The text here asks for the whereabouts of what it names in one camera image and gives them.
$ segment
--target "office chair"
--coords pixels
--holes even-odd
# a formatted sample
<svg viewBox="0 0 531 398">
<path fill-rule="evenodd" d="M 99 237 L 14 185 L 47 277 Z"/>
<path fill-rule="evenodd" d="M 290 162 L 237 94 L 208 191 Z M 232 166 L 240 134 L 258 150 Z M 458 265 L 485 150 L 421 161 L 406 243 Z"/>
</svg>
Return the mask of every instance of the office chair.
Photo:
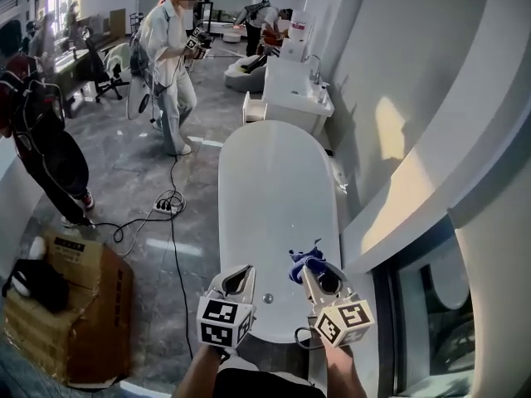
<svg viewBox="0 0 531 398">
<path fill-rule="evenodd" d="M 120 87 L 121 85 L 129 85 L 129 82 L 124 82 L 120 78 L 119 74 L 121 72 L 121 69 L 119 66 L 115 66 L 113 69 L 113 75 L 110 76 L 107 71 L 105 70 L 105 66 L 103 61 L 100 58 L 100 55 L 98 54 L 98 51 L 95 48 L 94 42 L 89 37 L 89 35 L 84 35 L 84 40 L 86 44 L 86 48 L 89 51 L 89 57 L 90 57 L 90 68 L 91 68 L 91 74 L 92 78 L 91 80 L 94 81 L 94 85 L 96 88 L 96 102 L 100 102 L 100 97 L 107 93 L 109 90 L 114 90 L 116 93 L 116 97 L 118 100 L 122 100 L 123 96 L 118 92 L 118 89 L 116 87 Z"/>
</svg>

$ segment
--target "dark hair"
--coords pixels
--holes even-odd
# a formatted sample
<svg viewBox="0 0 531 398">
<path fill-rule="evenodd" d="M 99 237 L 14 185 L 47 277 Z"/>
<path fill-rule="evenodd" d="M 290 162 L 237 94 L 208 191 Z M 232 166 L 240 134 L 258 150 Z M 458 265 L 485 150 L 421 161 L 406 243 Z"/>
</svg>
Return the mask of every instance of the dark hair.
<svg viewBox="0 0 531 398">
<path fill-rule="evenodd" d="M 0 28 L 0 51 L 5 57 L 14 55 L 22 43 L 22 27 L 13 19 Z"/>
<path fill-rule="evenodd" d="M 47 24 L 50 25 L 56 20 L 56 15 L 54 12 L 48 12 L 44 17 L 42 18 L 42 25 Z"/>
</svg>

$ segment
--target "fiducial marker cube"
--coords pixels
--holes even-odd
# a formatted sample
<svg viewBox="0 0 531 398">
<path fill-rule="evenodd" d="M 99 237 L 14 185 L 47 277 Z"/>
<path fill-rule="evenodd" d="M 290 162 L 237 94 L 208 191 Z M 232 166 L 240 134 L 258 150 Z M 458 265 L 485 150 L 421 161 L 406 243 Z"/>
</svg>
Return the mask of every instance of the fiducial marker cube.
<svg viewBox="0 0 531 398">
<path fill-rule="evenodd" d="M 202 296 L 197 309 L 200 343 L 236 348 L 251 330 L 256 307 Z"/>
<path fill-rule="evenodd" d="M 323 308 L 315 328 L 333 347 L 342 347 L 359 341 L 373 324 L 367 301 L 357 301 Z"/>
</svg>

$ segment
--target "person's arm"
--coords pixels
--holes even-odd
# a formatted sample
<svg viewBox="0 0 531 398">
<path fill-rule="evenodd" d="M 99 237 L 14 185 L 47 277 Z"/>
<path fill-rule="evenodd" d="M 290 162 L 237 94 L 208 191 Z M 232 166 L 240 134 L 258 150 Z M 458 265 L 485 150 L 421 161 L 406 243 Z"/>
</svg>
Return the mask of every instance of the person's arm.
<svg viewBox="0 0 531 398">
<path fill-rule="evenodd" d="M 192 56 L 192 52 L 186 47 L 174 49 L 168 45 L 168 22 L 161 17 L 154 18 L 149 30 L 142 35 L 143 38 L 145 36 L 146 41 L 142 44 L 151 61 L 165 61 L 175 57 Z"/>
<path fill-rule="evenodd" d="M 367 398 L 356 372 L 350 346 L 334 348 L 326 341 L 323 344 L 328 373 L 327 398 Z"/>
<path fill-rule="evenodd" d="M 201 347 L 172 398 L 212 398 L 221 361 L 213 347 Z"/>
<path fill-rule="evenodd" d="M 279 13 L 273 7 L 268 7 L 266 10 L 267 14 L 265 15 L 264 19 L 265 29 L 271 32 L 272 34 L 278 36 L 280 34 L 279 27 L 277 24 Z"/>
</svg>

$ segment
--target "white sneaker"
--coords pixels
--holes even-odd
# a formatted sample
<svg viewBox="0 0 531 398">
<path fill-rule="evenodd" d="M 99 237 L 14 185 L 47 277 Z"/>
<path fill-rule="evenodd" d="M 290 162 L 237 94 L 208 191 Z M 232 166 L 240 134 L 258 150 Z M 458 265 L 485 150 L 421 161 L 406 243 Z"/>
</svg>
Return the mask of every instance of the white sneaker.
<svg viewBox="0 0 531 398">
<path fill-rule="evenodd" d="M 74 224 L 73 222 L 69 222 L 64 216 L 61 217 L 61 224 L 66 229 L 73 229 L 74 227 L 80 226 L 80 224 Z"/>
<path fill-rule="evenodd" d="M 155 122 L 152 123 L 151 125 L 153 125 L 154 129 L 156 129 L 157 131 L 160 131 L 162 133 L 162 131 L 163 131 L 163 119 L 162 119 L 162 117 L 155 119 Z"/>
<path fill-rule="evenodd" d="M 179 152 L 179 155 L 189 155 L 190 153 L 192 153 L 192 148 L 190 148 L 189 145 L 185 144 L 183 150 Z"/>
</svg>

